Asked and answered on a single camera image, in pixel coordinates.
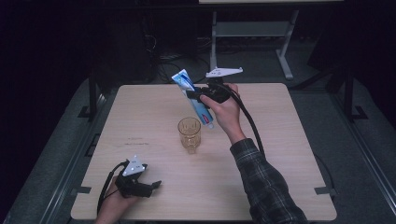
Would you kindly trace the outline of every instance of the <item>wire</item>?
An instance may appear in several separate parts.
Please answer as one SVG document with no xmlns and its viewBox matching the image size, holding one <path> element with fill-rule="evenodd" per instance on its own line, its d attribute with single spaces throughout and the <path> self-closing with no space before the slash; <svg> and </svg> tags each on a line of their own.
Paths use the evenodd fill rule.
<svg viewBox="0 0 396 224">
<path fill-rule="evenodd" d="M 73 220 L 73 218 L 70 217 L 70 218 L 67 220 L 66 224 L 69 224 L 72 220 Z"/>
<path fill-rule="evenodd" d="M 181 71 L 181 67 L 178 66 L 175 63 L 171 63 L 172 61 L 175 60 L 180 60 L 180 59 L 186 59 L 186 58 L 193 58 L 195 60 L 199 60 L 201 62 L 203 62 L 205 64 L 206 67 L 206 71 L 209 72 L 210 71 L 210 64 L 204 60 L 203 58 L 199 57 L 199 56 L 189 56 L 189 55 L 181 55 L 181 54 L 176 54 L 174 56 L 166 56 L 166 57 L 162 57 L 162 61 L 160 63 L 158 63 L 158 70 L 157 70 L 157 74 L 160 78 L 161 81 L 164 82 L 164 84 L 171 84 L 174 83 L 174 81 L 170 78 L 170 76 L 167 74 L 167 72 L 165 71 L 165 67 L 164 65 L 172 65 L 174 66 L 177 71 Z M 198 80 L 193 81 L 192 83 L 196 84 L 201 82 L 202 80 L 206 79 L 205 74 L 199 78 Z"/>
<path fill-rule="evenodd" d="M 217 83 L 213 83 L 213 85 L 218 86 L 218 87 L 226 90 L 228 93 L 230 93 L 231 96 L 233 97 L 233 99 L 236 101 L 236 103 L 241 108 L 241 110 L 244 112 L 245 116 L 247 117 L 248 122 L 250 123 L 251 129 L 253 130 L 254 136 L 256 137 L 256 141 L 257 141 L 257 145 L 259 146 L 259 150 L 265 158 L 264 148 L 262 146 L 262 139 L 260 138 L 259 131 L 257 130 L 256 124 L 254 123 L 253 118 L 250 116 L 247 109 L 245 108 L 245 105 L 242 102 L 242 99 L 241 99 L 239 93 L 234 90 L 230 90 L 229 88 L 225 87 L 224 85 L 220 85 Z"/>
<path fill-rule="evenodd" d="M 314 153 L 314 156 L 315 156 L 315 158 L 318 159 L 318 161 L 320 161 L 320 163 L 323 165 L 324 169 L 326 170 L 326 173 L 327 173 L 327 175 L 330 178 L 330 187 L 332 189 L 335 189 L 334 180 L 332 179 L 332 173 L 330 173 L 329 167 L 326 165 L 326 163 L 324 163 L 324 161 L 316 153 Z"/>
<path fill-rule="evenodd" d="M 209 50 L 212 44 L 212 39 L 210 37 L 204 37 L 197 39 L 197 50 L 198 52 Z"/>
<path fill-rule="evenodd" d="M 116 193 L 117 191 L 119 191 L 119 189 L 116 189 L 116 190 L 114 190 L 113 192 L 107 194 L 107 196 L 103 199 L 103 201 L 104 201 L 106 198 L 108 198 L 108 197 L 110 197 L 111 195 L 113 195 L 114 193 Z"/>
<path fill-rule="evenodd" d="M 157 46 L 157 39 L 155 38 L 155 36 L 154 35 L 145 35 L 145 37 L 149 37 L 149 38 L 151 38 L 154 41 L 152 43 L 151 50 L 155 49 L 155 47 Z"/>
<path fill-rule="evenodd" d="M 103 185 L 102 191 L 101 191 L 100 196 L 99 196 L 98 206 L 96 208 L 96 213 L 97 214 L 99 214 L 99 211 L 100 211 L 100 208 L 102 207 L 103 201 L 105 200 L 105 198 L 108 197 L 108 196 L 105 197 L 105 195 L 106 195 L 107 187 L 110 184 L 111 178 L 114 175 L 114 172 L 116 172 L 116 170 L 119 169 L 120 166 L 126 167 L 128 165 L 128 163 L 129 163 L 129 161 L 121 162 L 116 167 L 114 167 L 114 169 L 108 174 L 107 180 L 106 180 L 105 184 Z"/>
</svg>

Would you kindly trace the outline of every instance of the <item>glass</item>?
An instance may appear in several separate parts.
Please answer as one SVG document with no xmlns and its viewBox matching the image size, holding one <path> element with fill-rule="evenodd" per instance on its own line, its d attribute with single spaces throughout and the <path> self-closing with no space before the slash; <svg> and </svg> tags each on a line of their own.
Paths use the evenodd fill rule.
<svg viewBox="0 0 396 224">
<path fill-rule="evenodd" d="M 190 154 L 195 153 L 195 149 L 201 144 L 201 123 L 195 118 L 184 118 L 178 125 L 180 141 Z"/>
</svg>

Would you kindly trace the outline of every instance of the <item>cable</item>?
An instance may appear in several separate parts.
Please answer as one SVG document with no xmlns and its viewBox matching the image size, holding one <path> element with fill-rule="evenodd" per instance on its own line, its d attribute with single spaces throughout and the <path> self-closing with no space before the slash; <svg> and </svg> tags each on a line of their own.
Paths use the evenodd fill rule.
<svg viewBox="0 0 396 224">
<path fill-rule="evenodd" d="M 73 220 L 73 218 L 70 217 L 70 218 L 67 220 L 66 224 L 69 224 L 72 220 Z"/>
<path fill-rule="evenodd" d="M 103 201 L 104 201 L 106 198 L 108 198 L 108 197 L 110 197 L 111 195 L 113 195 L 113 194 L 114 194 L 115 192 L 117 192 L 117 191 L 119 191 L 119 189 L 116 189 L 116 190 L 114 190 L 113 192 L 107 194 L 106 197 L 103 199 Z"/>
<path fill-rule="evenodd" d="M 157 47 L 157 39 L 155 38 L 154 35 L 145 35 L 145 37 L 149 37 L 151 38 L 154 42 L 152 43 L 152 47 L 151 49 L 149 49 L 149 51 L 152 51 L 155 49 L 155 47 Z"/>
<path fill-rule="evenodd" d="M 165 68 L 163 67 L 164 65 L 172 65 L 174 67 L 177 68 L 177 71 L 181 71 L 181 67 L 179 67 L 177 64 L 175 63 L 171 63 L 172 61 L 175 60 L 179 60 L 179 59 L 185 59 L 185 58 L 193 58 L 195 60 L 199 60 L 201 62 L 203 62 L 206 66 L 206 71 L 209 72 L 210 71 L 210 64 L 204 60 L 203 58 L 199 57 L 199 56 L 189 56 L 189 55 L 174 55 L 174 56 L 169 56 L 169 57 L 162 57 L 162 62 L 158 63 L 159 65 L 159 69 L 157 70 L 157 74 L 160 77 L 161 81 L 164 82 L 164 84 L 171 84 L 174 81 L 171 80 L 171 78 L 169 78 L 168 74 L 165 71 Z M 201 82 L 202 80 L 204 80 L 206 78 L 206 76 L 204 75 L 203 77 L 199 78 L 198 80 L 193 81 L 192 83 L 196 84 Z"/>
<path fill-rule="evenodd" d="M 114 175 L 114 172 L 116 172 L 116 170 L 119 169 L 120 166 L 126 167 L 128 165 L 128 163 L 129 163 L 128 161 L 121 162 L 116 167 L 114 167 L 114 169 L 108 174 L 107 180 L 106 180 L 105 184 L 103 185 L 102 191 L 101 191 L 100 196 L 99 196 L 98 206 L 96 208 L 96 213 L 97 214 L 99 214 L 99 211 L 100 211 L 100 208 L 102 207 L 103 201 L 107 198 L 107 197 L 105 197 L 106 191 L 107 191 L 107 187 L 110 184 L 110 181 L 111 181 L 111 178 Z"/>
<path fill-rule="evenodd" d="M 326 163 L 324 163 L 324 161 L 316 154 L 314 153 L 315 158 L 318 159 L 318 161 L 320 161 L 320 163 L 323 165 L 324 169 L 326 170 L 327 175 L 330 178 L 330 187 L 332 189 L 335 189 L 335 185 L 334 185 L 334 180 L 332 179 L 332 173 L 330 173 L 329 167 L 326 165 Z"/>
<path fill-rule="evenodd" d="M 254 136 L 256 137 L 256 141 L 257 141 L 257 145 L 259 146 L 259 150 L 265 158 L 264 148 L 262 146 L 262 139 L 260 138 L 259 131 L 257 130 L 256 124 L 254 123 L 253 118 L 250 116 L 247 109 L 245 108 L 244 103 L 242 102 L 239 93 L 234 90 L 230 90 L 229 88 L 225 87 L 224 85 L 220 85 L 217 83 L 213 83 L 213 85 L 218 86 L 218 87 L 226 90 L 228 93 L 230 93 L 231 97 L 233 97 L 233 99 L 239 105 L 241 110 L 244 112 L 245 116 L 247 117 L 248 122 L 250 123 L 251 129 L 253 130 Z"/>
</svg>

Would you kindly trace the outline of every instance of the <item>wrist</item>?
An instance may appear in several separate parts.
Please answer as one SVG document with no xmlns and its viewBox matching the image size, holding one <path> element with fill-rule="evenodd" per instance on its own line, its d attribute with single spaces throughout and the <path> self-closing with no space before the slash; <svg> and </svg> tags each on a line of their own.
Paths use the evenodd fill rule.
<svg viewBox="0 0 396 224">
<path fill-rule="evenodd" d="M 232 130 L 231 132 L 227 132 L 227 136 L 230 139 L 231 145 L 237 143 L 241 140 L 246 139 L 245 134 L 242 132 L 241 129 L 239 130 Z"/>
</svg>

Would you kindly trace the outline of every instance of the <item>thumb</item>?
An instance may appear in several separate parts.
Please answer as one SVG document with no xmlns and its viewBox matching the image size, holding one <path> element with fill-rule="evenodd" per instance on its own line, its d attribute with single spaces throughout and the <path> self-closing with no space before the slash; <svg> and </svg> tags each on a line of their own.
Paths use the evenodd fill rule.
<svg viewBox="0 0 396 224">
<path fill-rule="evenodd" d="M 202 103 L 204 103 L 205 105 L 209 106 L 212 109 L 214 106 L 216 106 L 218 104 L 216 101 L 210 99 L 209 97 L 207 97 L 203 94 L 200 96 L 200 100 L 202 101 Z"/>
</svg>

